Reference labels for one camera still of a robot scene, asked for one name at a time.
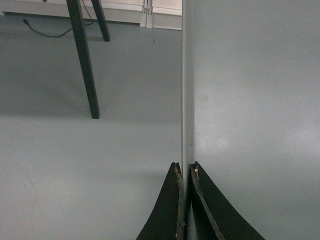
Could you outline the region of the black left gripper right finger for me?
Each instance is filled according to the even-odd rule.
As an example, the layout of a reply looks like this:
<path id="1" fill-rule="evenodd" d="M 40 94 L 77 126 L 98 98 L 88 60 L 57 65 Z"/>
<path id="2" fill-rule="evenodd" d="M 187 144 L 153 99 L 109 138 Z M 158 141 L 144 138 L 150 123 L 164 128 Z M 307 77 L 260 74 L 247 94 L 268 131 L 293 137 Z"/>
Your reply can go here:
<path id="1" fill-rule="evenodd" d="M 263 240 L 232 206 L 203 167 L 190 166 L 191 203 L 199 240 Z"/>

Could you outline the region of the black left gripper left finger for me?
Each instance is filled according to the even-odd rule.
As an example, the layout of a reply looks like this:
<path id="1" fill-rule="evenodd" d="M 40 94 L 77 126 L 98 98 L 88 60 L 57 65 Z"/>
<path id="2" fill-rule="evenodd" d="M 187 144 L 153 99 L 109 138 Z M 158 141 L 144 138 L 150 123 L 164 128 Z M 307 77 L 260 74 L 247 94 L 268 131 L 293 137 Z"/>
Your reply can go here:
<path id="1" fill-rule="evenodd" d="M 153 210 L 137 236 L 138 240 L 184 239 L 184 180 L 180 164 L 173 162 Z"/>

